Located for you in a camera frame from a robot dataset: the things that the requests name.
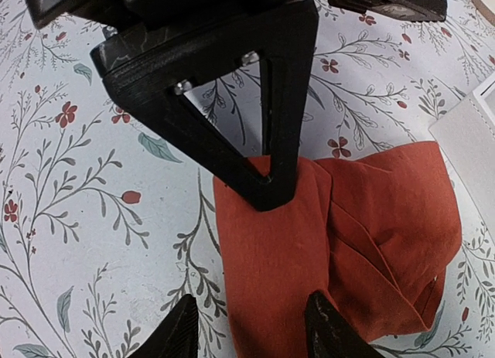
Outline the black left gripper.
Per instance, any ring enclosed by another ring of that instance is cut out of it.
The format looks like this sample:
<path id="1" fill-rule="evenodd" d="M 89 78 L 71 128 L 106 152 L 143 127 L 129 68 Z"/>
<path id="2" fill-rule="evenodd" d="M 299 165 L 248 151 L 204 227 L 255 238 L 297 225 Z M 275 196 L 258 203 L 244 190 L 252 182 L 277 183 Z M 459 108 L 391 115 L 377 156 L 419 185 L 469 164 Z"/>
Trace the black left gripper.
<path id="1" fill-rule="evenodd" d="M 64 13 L 126 29 L 143 22 L 165 26 L 224 5 L 258 12 L 298 0 L 25 0 L 41 29 Z M 442 22 L 447 0 L 327 0 L 352 12 L 376 12 L 411 22 Z M 278 177 L 272 165 L 262 175 L 206 118 L 185 93 L 236 70 L 248 44 L 246 21 L 186 30 L 149 32 L 137 25 L 91 50 L 91 59 L 116 105 L 212 172 L 258 211 L 278 207 Z"/>

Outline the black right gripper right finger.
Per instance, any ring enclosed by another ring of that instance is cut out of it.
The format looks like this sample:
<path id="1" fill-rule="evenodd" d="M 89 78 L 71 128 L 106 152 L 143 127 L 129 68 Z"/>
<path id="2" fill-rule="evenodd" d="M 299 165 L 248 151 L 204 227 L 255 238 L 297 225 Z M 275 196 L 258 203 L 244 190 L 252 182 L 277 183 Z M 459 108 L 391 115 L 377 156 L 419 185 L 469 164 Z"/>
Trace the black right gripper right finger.
<path id="1" fill-rule="evenodd" d="M 313 292 L 305 310 L 306 345 L 310 358 L 382 358 L 339 314 L 320 291 Z"/>

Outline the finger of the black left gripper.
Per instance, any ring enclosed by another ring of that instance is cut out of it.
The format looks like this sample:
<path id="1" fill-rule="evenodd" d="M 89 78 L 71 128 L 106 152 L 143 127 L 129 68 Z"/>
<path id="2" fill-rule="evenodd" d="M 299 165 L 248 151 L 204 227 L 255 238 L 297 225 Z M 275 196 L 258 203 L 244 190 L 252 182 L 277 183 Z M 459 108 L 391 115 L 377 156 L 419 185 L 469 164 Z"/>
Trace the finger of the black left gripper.
<path id="1" fill-rule="evenodd" d="M 261 187 L 260 211 L 295 195 L 299 140 L 319 16 L 313 0 L 281 5 L 268 12 L 262 34 L 262 153 L 269 157 L 268 183 Z"/>

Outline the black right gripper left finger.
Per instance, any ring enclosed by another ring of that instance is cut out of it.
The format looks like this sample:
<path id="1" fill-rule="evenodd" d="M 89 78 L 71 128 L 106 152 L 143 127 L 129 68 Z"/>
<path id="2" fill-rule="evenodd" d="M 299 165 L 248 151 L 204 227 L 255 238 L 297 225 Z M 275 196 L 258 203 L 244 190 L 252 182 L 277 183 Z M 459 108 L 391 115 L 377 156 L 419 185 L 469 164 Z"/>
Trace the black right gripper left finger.
<path id="1" fill-rule="evenodd" d="M 184 295 L 131 358 L 197 358 L 199 312 L 196 299 Z"/>

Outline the red and white underwear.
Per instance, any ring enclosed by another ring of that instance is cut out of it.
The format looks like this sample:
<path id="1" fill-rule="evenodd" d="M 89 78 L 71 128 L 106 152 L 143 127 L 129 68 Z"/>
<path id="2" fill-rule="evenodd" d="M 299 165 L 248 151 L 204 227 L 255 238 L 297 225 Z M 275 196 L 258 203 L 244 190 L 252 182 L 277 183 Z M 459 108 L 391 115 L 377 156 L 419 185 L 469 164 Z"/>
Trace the red and white underwear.
<path id="1" fill-rule="evenodd" d="M 294 199 L 258 212 L 213 182 L 227 316 L 239 357 L 304 357 L 320 291 L 367 342 L 431 329 L 462 242 L 439 145 L 356 161 L 300 159 Z"/>

